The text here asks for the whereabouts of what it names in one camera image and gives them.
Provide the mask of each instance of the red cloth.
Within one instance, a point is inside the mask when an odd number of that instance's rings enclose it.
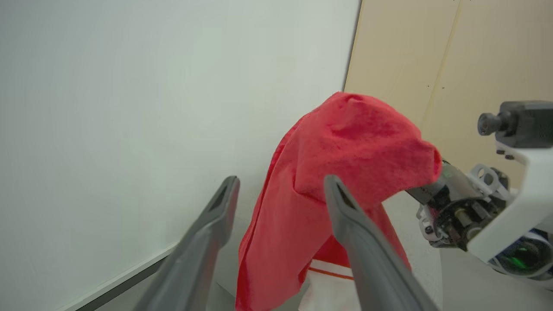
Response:
[[[278,307],[300,290],[313,258],[349,267],[332,236],[323,190],[327,174],[342,179],[409,267],[381,202],[434,182],[440,171],[436,148],[406,117],[373,97],[332,95],[276,148],[240,244],[236,309]]]

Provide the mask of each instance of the white board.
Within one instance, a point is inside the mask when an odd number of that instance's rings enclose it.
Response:
[[[342,88],[357,0],[0,6],[0,309],[56,310],[177,242]]]

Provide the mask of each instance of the plywood wall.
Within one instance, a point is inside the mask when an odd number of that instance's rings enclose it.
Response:
[[[495,165],[519,183],[522,166],[496,155],[476,123],[504,101],[553,100],[553,2],[472,0],[459,11],[423,136],[463,170]]]
[[[364,2],[346,90],[388,102],[462,170],[486,163],[519,184],[522,166],[476,123],[503,101],[553,100],[553,2]]]
[[[363,1],[346,92],[378,97],[420,125],[459,1]]]

